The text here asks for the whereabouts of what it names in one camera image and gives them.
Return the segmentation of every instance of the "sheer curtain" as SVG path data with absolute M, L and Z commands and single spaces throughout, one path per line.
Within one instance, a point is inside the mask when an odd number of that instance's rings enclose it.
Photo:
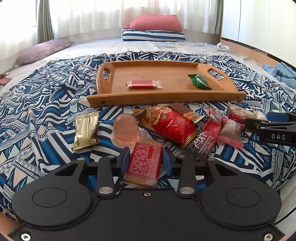
M 56 38 L 123 27 L 142 14 L 176 14 L 183 28 L 213 34 L 218 0 L 49 0 Z
M 36 0 L 2 0 L 0 60 L 36 43 Z

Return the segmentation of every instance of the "screw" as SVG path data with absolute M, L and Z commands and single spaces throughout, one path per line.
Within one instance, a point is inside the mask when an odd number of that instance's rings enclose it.
M 111 188 L 111 187 L 101 187 L 99 189 L 99 193 L 101 193 L 101 194 L 110 194 L 112 192 L 113 192 L 113 188 Z
M 264 241 L 271 241 L 274 238 L 272 234 L 266 234 L 264 236 Z
M 180 193 L 191 194 L 191 193 L 194 193 L 194 189 L 191 187 L 182 187 L 182 188 L 180 188 Z
M 151 194 L 150 192 L 144 192 L 143 195 L 144 195 L 145 197 L 150 197 L 152 194 Z
M 29 241 L 31 239 L 31 236 L 29 234 L 26 234 L 26 233 L 23 233 L 20 237 L 24 241 Z

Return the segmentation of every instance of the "blue cloth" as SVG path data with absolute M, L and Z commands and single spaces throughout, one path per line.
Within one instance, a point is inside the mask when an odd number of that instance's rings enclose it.
M 264 64 L 262 68 L 279 82 L 284 82 L 287 86 L 296 89 L 296 72 L 285 63 L 281 62 L 277 66 Z
M 268 112 L 296 111 L 296 95 L 278 82 L 257 74 L 230 56 L 206 56 L 167 51 L 125 52 L 52 60 L 0 96 L 0 212 L 14 217 L 11 199 L 24 185 L 55 168 L 83 157 L 87 162 L 107 155 L 119 155 L 121 148 L 111 142 L 113 120 L 121 113 L 131 113 L 147 105 L 91 108 L 86 97 L 97 94 L 96 75 L 105 62 L 131 60 L 190 61 L 210 64 L 225 72 L 239 91 L 245 91 L 241 102 L 232 101 L 248 110 Z M 191 102 L 186 106 L 207 115 L 209 105 L 226 115 L 228 102 Z M 99 145 L 72 151 L 75 117 L 99 112 Z M 200 132 L 207 118 L 196 124 Z M 146 128 L 154 139 L 160 137 Z M 295 170 L 296 147 L 259 141 L 258 135 L 244 129 L 244 149 L 238 150 L 218 141 L 210 154 L 232 167 L 279 189 Z M 162 140 L 178 156 L 179 144 Z M 160 168 L 158 188 L 171 187 L 172 178 Z M 197 188 L 203 189 L 202 180 Z

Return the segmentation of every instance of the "snack bag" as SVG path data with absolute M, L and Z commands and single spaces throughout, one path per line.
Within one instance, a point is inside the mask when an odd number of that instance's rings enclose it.
M 162 156 L 161 142 L 139 139 L 133 149 L 124 182 L 143 187 L 156 187 Z
M 193 123 L 199 122 L 202 118 L 204 118 L 204 115 L 201 115 L 190 108 L 182 105 L 181 103 L 173 103 L 169 104 L 168 107 L 170 107 L 172 110 L 178 112 L 183 117 L 193 121 Z
M 98 120 L 98 112 L 76 116 L 76 133 L 74 138 L 73 150 L 79 150 L 100 143 L 97 135 Z
M 257 110 L 252 112 L 231 103 L 229 103 L 227 106 L 226 114 L 229 119 L 234 120 L 243 125 L 246 118 L 267 121 L 267 118 L 264 116 L 262 112 Z
M 218 140 L 227 143 L 234 148 L 243 149 L 242 129 L 244 128 L 244 125 L 228 119 L 227 117 L 222 118 L 222 124 L 223 128 L 218 135 Z
M 216 144 L 217 137 L 221 129 L 220 113 L 209 108 L 209 119 L 205 123 L 202 132 L 193 141 L 197 158 L 200 161 L 206 161 L 208 155 Z
M 162 89 L 162 85 L 159 80 L 130 80 L 128 84 L 126 84 L 127 88 L 131 89 Z
M 158 105 L 146 109 L 135 109 L 133 113 L 143 126 L 163 138 L 181 143 L 181 148 L 188 146 L 196 137 L 194 123 L 168 106 Z
M 203 77 L 200 74 L 189 74 L 188 75 L 192 81 L 192 83 L 195 85 L 195 87 L 204 89 L 204 90 L 212 90 L 212 88 L 207 83 L 207 80 L 205 77 Z

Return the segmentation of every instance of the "bed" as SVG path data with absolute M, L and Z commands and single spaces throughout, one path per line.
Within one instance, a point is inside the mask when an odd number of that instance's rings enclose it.
M 235 103 L 249 110 L 286 112 L 296 110 L 296 92 L 261 69 L 261 66 L 232 51 L 197 42 L 121 42 L 102 40 L 74 45 L 36 63 L 11 71 L 13 79 L 0 90 L 0 210 L 14 217 L 11 198 L 19 188 L 78 157 L 98 161 L 105 155 L 118 155 L 120 148 L 110 141 L 116 115 L 131 113 L 145 106 L 90 108 L 87 95 L 96 93 L 96 70 L 106 61 L 164 60 L 192 61 L 214 65 L 226 72 L 239 90 L 247 92 L 244 101 Z M 227 102 L 187 103 L 200 114 L 208 114 L 208 106 L 226 114 Z M 73 152 L 75 116 L 100 112 L 100 145 Z M 151 131 L 149 134 L 160 139 Z M 283 208 L 279 219 L 293 208 L 296 197 L 296 148 L 258 141 L 258 136 L 243 132 L 245 148 L 240 151 L 218 142 L 211 157 L 248 173 L 280 190 Z M 165 141 L 175 155 L 178 145 Z M 197 185 L 203 186 L 202 177 Z M 161 168 L 158 187 L 176 187 L 178 180 L 168 178 Z M 285 233 L 294 231 L 285 225 Z

